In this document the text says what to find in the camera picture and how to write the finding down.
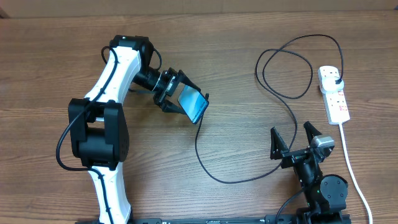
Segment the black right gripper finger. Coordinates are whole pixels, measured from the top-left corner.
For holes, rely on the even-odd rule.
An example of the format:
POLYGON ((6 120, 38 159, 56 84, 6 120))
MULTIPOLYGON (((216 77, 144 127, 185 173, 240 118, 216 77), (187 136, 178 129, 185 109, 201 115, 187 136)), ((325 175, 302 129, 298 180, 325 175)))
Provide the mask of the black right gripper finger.
POLYGON ((305 122, 303 127, 305 128, 309 145, 319 145, 319 136, 321 136, 322 133, 315 128, 310 121, 305 122))
POLYGON ((285 153, 289 152, 289 148, 278 133, 275 127, 271 129, 271 153, 270 158, 273 160, 282 159, 285 153))

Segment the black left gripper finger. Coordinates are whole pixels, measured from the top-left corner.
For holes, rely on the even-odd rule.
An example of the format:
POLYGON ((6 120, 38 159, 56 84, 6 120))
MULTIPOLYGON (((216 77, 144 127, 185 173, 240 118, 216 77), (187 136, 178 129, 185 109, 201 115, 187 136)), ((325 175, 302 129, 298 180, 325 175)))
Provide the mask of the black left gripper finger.
POLYGON ((189 86, 189 87, 191 87, 191 88, 197 90, 198 92, 201 92, 201 89, 200 89, 196 84, 194 84, 194 83, 186 76, 186 74, 185 74, 182 70, 179 70, 177 74, 178 74, 178 76, 179 76, 178 80, 179 80, 180 83, 183 83, 184 85, 187 85, 187 86, 189 86))
POLYGON ((181 109, 180 107, 178 107, 177 105, 175 105, 174 103, 172 103, 169 100, 164 100, 161 105, 160 108, 162 109, 162 111, 164 113, 179 113, 179 114, 185 114, 185 111, 183 109, 181 109))

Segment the Samsung Galaxy smartphone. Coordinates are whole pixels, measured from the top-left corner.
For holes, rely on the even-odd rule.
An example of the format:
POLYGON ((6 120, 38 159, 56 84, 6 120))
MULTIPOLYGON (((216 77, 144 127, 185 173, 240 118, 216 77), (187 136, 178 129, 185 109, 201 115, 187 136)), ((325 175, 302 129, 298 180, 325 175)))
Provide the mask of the Samsung Galaxy smartphone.
POLYGON ((177 101, 193 124, 199 122, 209 105, 201 92, 188 85, 184 86, 177 101))

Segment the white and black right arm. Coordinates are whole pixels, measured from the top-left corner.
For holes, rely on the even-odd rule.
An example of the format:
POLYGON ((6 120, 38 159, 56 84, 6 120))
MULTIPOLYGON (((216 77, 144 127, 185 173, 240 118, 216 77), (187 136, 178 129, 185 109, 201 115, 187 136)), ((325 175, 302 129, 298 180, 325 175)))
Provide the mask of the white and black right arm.
POLYGON ((319 132, 310 122, 304 123, 308 146, 290 151, 276 128, 271 129, 271 159, 280 160, 283 169, 293 168, 301 190, 291 196, 275 215, 265 216, 266 223, 351 223, 346 209, 348 182, 339 175, 323 175, 322 163, 333 151, 335 141, 319 132), (282 215, 293 199, 304 194, 307 206, 293 215, 282 215))

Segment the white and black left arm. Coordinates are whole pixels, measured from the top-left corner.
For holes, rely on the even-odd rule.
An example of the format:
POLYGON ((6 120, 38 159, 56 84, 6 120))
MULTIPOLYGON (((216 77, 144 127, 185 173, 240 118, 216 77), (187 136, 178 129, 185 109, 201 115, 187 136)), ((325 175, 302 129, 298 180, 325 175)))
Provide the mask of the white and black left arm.
POLYGON ((116 35, 109 57, 94 87, 68 105, 72 153, 81 160, 81 171, 93 179, 100 207, 97 223, 132 223, 132 207, 124 186, 123 162, 129 150, 129 133, 123 102, 136 83, 152 94, 165 113, 186 115, 195 124, 208 100, 181 70, 150 67, 156 49, 148 37, 116 35))

